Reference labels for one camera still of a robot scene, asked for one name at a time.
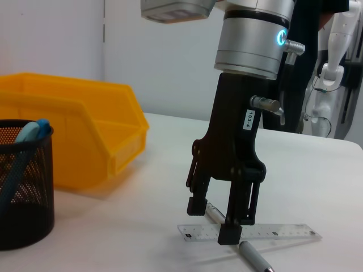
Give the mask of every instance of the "pen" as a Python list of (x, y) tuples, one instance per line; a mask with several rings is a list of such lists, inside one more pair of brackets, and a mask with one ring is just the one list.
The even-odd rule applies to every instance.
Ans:
[[(223, 224), (226, 219), (224, 214), (211, 203), (207, 204), (205, 213), (217, 224)], [(237, 248), (240, 255), (249, 261), (257, 272), (275, 272), (271, 265), (248, 241), (241, 242)]]

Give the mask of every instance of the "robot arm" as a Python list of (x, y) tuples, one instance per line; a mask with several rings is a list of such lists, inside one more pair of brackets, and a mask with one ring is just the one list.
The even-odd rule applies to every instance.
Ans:
[(326, 137), (331, 129), (331, 124), (327, 120), (332, 118), (337, 89), (339, 89), (344, 75), (344, 68), (339, 63), (352, 42), (360, 12), (361, 2), (350, 1), (349, 11), (334, 15), (328, 42), (329, 61), (323, 66), (322, 73), (313, 83), (314, 88), (318, 90), (312, 110), (313, 135)]
[(284, 52), (289, 54), (285, 67), (291, 67), (305, 51), (286, 39), (294, 4), (295, 0), (141, 0), (142, 16), (158, 23), (207, 18), (214, 6), (225, 11), (215, 64), (223, 73), (207, 134), (193, 144), (187, 178), (193, 193), (187, 212), (193, 216), (205, 214), (211, 178), (231, 182), (221, 245), (239, 244), (241, 225), (255, 224), (260, 183), (266, 175), (255, 152), (261, 112), (284, 120), (280, 103), (265, 98), (268, 82), (277, 78)]

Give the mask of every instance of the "black cable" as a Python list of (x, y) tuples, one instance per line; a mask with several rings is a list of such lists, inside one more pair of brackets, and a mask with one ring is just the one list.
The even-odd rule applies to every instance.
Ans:
[(307, 99), (307, 102), (306, 102), (306, 104), (305, 104), (305, 114), (308, 116), (308, 117), (310, 117), (310, 118), (322, 118), (322, 119), (324, 119), (324, 120), (327, 120), (328, 122), (329, 122), (329, 125), (330, 125), (330, 130), (329, 130), (329, 133), (328, 133), (328, 135), (326, 136), (326, 138), (328, 138), (329, 137), (329, 135), (330, 135), (330, 133), (331, 133), (331, 130), (332, 130), (332, 128), (333, 128), (333, 126), (332, 126), (332, 123), (330, 122), (330, 120), (328, 119), (328, 118), (326, 118), (326, 117), (324, 117), (324, 116), (311, 116), (311, 115), (309, 115), (307, 112), (306, 112), (306, 109), (307, 109), (307, 105), (308, 105), (308, 103), (309, 103), (309, 101), (310, 101), (310, 98), (311, 98), (311, 94), (313, 93), (313, 91), (314, 90), (316, 90), (316, 91), (318, 91), (318, 92), (334, 92), (334, 91), (336, 91), (336, 90), (338, 90), (340, 87), (338, 87), (337, 89), (335, 89), (335, 90), (332, 90), (332, 91), (326, 91), (326, 90), (324, 90), (324, 89), (315, 89), (315, 85), (316, 85), (316, 82), (317, 82), (318, 80), (316, 80), (315, 81), (315, 83), (314, 83), (314, 85), (313, 85), (313, 81), (311, 82), (311, 86), (312, 86), (312, 90), (311, 90), (311, 92), (310, 92), (310, 94), (309, 94), (309, 98)]

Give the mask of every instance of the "label sticker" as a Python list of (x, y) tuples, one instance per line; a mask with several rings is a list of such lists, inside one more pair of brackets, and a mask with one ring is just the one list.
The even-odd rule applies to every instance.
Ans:
[(254, 124), (255, 111), (248, 109), (246, 113), (246, 118), (244, 119), (243, 130), (252, 130), (252, 125)]

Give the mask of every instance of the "transparent ruler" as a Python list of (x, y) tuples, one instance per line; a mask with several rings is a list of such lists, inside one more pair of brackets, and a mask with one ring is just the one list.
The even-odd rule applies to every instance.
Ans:
[[(178, 229), (187, 242), (217, 241), (220, 224), (179, 225)], [(322, 237), (305, 224), (256, 224), (243, 226), (241, 241), (248, 240), (320, 240)]]

